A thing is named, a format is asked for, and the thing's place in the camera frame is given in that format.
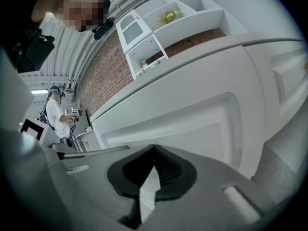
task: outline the ceiling light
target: ceiling light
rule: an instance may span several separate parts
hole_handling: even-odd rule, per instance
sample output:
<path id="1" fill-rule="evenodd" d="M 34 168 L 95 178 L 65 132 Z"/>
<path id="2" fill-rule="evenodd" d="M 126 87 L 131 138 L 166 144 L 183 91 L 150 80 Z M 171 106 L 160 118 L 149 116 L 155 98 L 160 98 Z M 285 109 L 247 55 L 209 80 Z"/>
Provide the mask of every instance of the ceiling light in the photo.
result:
<path id="1" fill-rule="evenodd" d="M 33 94 L 47 94 L 48 90 L 32 90 Z"/>

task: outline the cabinet door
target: cabinet door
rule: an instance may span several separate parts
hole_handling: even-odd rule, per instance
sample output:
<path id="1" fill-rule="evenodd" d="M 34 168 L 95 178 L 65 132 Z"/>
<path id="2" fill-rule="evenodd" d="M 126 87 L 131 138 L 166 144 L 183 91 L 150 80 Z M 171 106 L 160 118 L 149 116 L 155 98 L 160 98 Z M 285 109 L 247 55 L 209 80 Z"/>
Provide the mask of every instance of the cabinet door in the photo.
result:
<path id="1" fill-rule="evenodd" d="M 117 24 L 116 29 L 124 54 L 136 44 L 152 34 L 152 31 L 135 10 L 127 13 Z"/>
<path id="2" fill-rule="evenodd" d="M 263 149 L 263 100 L 255 68 L 238 46 L 149 84 L 95 120 L 93 128 L 103 148 L 175 147 L 225 162 L 249 178 Z"/>
<path id="3" fill-rule="evenodd" d="M 295 115 L 308 95 L 307 49 L 299 41 L 281 41 L 245 48 L 260 78 L 266 111 L 265 141 Z"/>

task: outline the white shirt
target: white shirt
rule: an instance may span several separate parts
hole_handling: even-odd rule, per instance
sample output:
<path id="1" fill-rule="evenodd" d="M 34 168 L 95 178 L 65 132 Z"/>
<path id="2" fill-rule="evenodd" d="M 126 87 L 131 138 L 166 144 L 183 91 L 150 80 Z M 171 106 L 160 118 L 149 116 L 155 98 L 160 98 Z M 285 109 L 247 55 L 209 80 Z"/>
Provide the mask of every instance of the white shirt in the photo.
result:
<path id="1" fill-rule="evenodd" d="M 60 117 L 64 115 L 60 105 L 55 99 L 50 99 L 46 105 L 46 113 L 49 124 L 54 127 L 54 132 L 61 138 L 70 137 L 70 125 L 67 122 L 60 121 Z"/>

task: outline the red brick wall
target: red brick wall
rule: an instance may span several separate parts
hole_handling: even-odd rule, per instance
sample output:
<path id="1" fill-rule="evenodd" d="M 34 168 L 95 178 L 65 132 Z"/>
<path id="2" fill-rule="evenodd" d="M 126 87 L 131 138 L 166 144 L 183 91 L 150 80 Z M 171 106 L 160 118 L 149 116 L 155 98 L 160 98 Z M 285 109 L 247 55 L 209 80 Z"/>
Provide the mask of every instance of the red brick wall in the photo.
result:
<path id="1" fill-rule="evenodd" d="M 91 117 L 105 102 L 133 80 L 117 32 L 93 58 L 76 94 Z"/>

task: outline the white ceiling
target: white ceiling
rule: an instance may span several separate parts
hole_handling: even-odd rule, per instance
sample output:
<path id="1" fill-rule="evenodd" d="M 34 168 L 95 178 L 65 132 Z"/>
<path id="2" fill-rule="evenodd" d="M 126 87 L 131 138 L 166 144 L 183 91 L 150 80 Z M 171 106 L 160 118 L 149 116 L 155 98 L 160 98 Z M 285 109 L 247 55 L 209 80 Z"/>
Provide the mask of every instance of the white ceiling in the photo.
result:
<path id="1" fill-rule="evenodd" d="M 110 0 L 109 17 L 120 19 L 130 10 L 148 0 Z M 41 24 L 43 35 L 55 37 L 55 49 L 44 62 L 40 71 L 20 74 L 30 90 L 49 89 L 55 85 L 60 89 L 75 89 L 95 53 L 108 35 L 96 41 L 92 32 L 76 32 L 58 23 L 52 14 L 46 15 Z M 65 102 L 71 102 L 73 95 L 67 95 Z M 46 95 L 36 95 L 26 116 L 37 117 L 41 112 Z"/>

